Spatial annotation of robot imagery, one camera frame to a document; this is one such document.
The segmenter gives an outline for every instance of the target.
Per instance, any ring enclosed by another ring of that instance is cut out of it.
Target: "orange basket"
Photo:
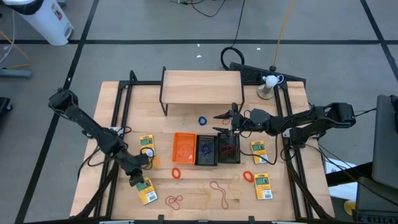
[[[197,135],[195,133],[174,133],[172,161],[194,164],[196,148]]]

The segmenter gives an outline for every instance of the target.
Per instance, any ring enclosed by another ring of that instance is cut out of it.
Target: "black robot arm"
[[[130,185],[144,182],[141,167],[149,163],[147,154],[133,156],[127,151],[128,145],[116,131],[101,127],[78,106],[77,96],[70,90],[58,89],[50,97],[49,107],[59,116],[79,124],[98,143],[99,149],[109,158],[114,159],[130,176]]]
[[[263,110],[253,109],[250,111],[250,118],[239,114],[237,104],[233,103],[231,110],[214,118],[231,119],[231,129],[214,128],[230,136],[231,142],[234,142],[234,134],[243,131],[265,131],[271,136],[284,133],[284,136],[290,137],[292,145],[307,142],[311,136],[320,138],[330,128],[352,127],[356,122],[353,107],[347,103],[313,106],[310,110],[286,117],[272,116]]]

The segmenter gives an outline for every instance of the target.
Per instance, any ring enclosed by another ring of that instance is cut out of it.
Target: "wooden platform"
[[[165,104],[241,104],[241,73],[166,70],[162,102]]]
[[[293,82],[288,83],[288,86],[293,112],[298,113],[307,110],[307,97],[303,83]],[[104,82],[102,84],[94,116],[94,119],[102,126],[109,126],[111,123],[117,87],[118,82]],[[271,115],[276,115],[275,99],[262,100],[258,98],[256,88],[256,86],[244,87],[246,102],[243,110],[259,108]],[[159,91],[160,86],[158,85],[133,86],[127,120],[127,125],[132,128],[132,133],[127,134],[124,139],[129,144],[129,152],[138,154],[139,136],[146,134],[154,135],[155,150],[157,157],[161,159],[161,164],[159,168],[148,171],[144,170],[144,174],[152,179],[159,199],[148,205],[142,205],[136,188],[129,186],[129,177],[120,170],[113,206],[113,219],[155,220],[159,214],[165,215],[166,220],[248,220],[249,215],[253,215],[256,220],[295,219],[286,164],[281,158],[278,158],[277,164],[274,166],[267,164],[255,165],[252,157],[243,155],[241,156],[241,164],[218,164],[216,167],[173,163],[171,156],[174,132],[216,134],[216,131],[212,127],[228,128],[228,125],[223,125],[221,120],[213,119],[212,117],[227,112],[230,109],[230,105],[177,104],[169,107],[169,111],[171,112],[168,117],[165,117],[159,103]],[[202,99],[202,96],[199,94],[192,95],[191,97],[197,101],[199,101],[197,98]],[[281,97],[282,107],[285,109],[282,92]],[[118,119],[119,123],[122,111],[123,109],[121,108]],[[199,116],[205,116],[208,119],[207,125],[200,126],[198,124]],[[250,142],[257,140],[265,141],[268,157],[270,160],[273,160],[276,156],[275,140],[274,137],[270,137],[267,134],[252,133],[248,139],[241,138],[241,149],[249,152]],[[307,144],[317,147],[315,140],[309,140]],[[93,152],[95,146],[95,140],[88,140],[85,157]],[[281,140],[278,140],[278,148],[279,151],[277,154],[279,155],[282,149]],[[334,216],[319,152],[309,147],[302,149],[302,159],[308,189],[326,212]],[[93,158],[92,163],[102,160],[103,155],[98,154]],[[178,167],[181,170],[182,180],[172,178],[171,170],[173,167]],[[272,200],[256,199],[253,184],[246,182],[242,178],[242,173],[245,170],[250,170],[255,174],[267,172],[270,175],[270,183],[274,196]],[[237,193],[233,194],[228,188],[228,185],[236,174],[241,178],[232,187],[242,192],[241,197],[237,197]],[[98,188],[100,175],[101,166],[84,166],[76,188],[71,215],[76,215],[80,212],[91,199]],[[213,180],[217,181],[225,189],[229,209],[224,210],[221,207],[222,194],[219,191],[209,188],[209,183]],[[201,206],[206,201],[207,195],[198,189],[199,184],[203,184],[207,191],[211,193],[211,198],[206,209],[203,209]],[[180,210],[175,211],[165,204],[165,199],[169,195],[183,196],[183,200],[180,202]],[[300,190],[298,190],[298,197],[301,214],[304,217],[305,209]],[[105,214],[104,209],[107,200],[108,193],[105,193],[101,214]]]

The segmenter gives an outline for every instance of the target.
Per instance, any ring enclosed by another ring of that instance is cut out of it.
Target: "yellow label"
[[[153,202],[157,199],[154,185],[149,177],[144,177],[144,183],[136,184],[138,196],[144,205]]]
[[[154,143],[153,135],[149,134],[147,136],[141,136],[139,138],[139,142],[141,145],[141,149],[145,148],[145,147],[149,147],[149,148],[153,149],[153,152],[150,149],[143,149],[142,153],[146,153],[149,157],[155,156],[155,143]]]
[[[268,160],[267,151],[266,151],[266,147],[264,145],[264,141],[253,141],[253,142],[251,142],[250,148],[251,148],[251,151],[253,154],[262,156],[263,158]],[[255,164],[267,163],[267,161],[265,161],[264,159],[261,159],[260,157],[257,157],[257,156],[253,156],[253,159],[254,159]]]
[[[271,183],[268,174],[254,174],[254,185],[258,200],[272,199]]]

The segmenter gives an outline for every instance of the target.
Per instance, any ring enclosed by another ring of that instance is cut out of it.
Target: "gray floor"
[[[398,39],[394,0],[368,0],[385,39]],[[80,39],[93,0],[67,0],[63,8]],[[100,0],[87,39],[163,40],[233,39],[242,0],[228,0],[220,13],[207,18],[190,6],[163,1]],[[239,39],[277,39],[289,0],[246,1]],[[197,6],[211,14],[218,1]],[[11,35],[11,13],[0,7],[0,30]],[[42,39],[16,15],[17,39]],[[377,40],[359,1],[301,0],[295,3],[285,39]],[[0,45],[0,55],[5,45]],[[140,80],[159,80],[170,70],[222,70],[220,52],[227,44],[85,45],[70,89],[81,107],[93,115],[101,82],[127,79],[133,69]],[[52,119],[48,98],[63,85],[77,45],[20,45],[33,59],[31,80],[0,79],[0,96],[10,97],[14,110],[0,129],[0,221],[14,222]],[[237,44],[246,64],[267,69],[275,45]],[[398,57],[398,46],[389,45]],[[239,62],[227,53],[226,61]],[[2,67],[24,63],[13,51]],[[375,107],[379,94],[398,95],[398,83],[380,45],[282,45],[278,72],[307,79],[308,100],[316,105],[351,103],[355,110]],[[80,128],[58,123],[26,222],[67,218],[86,139]],[[361,116],[351,129],[331,130],[320,141],[347,162],[373,157],[374,113]]]

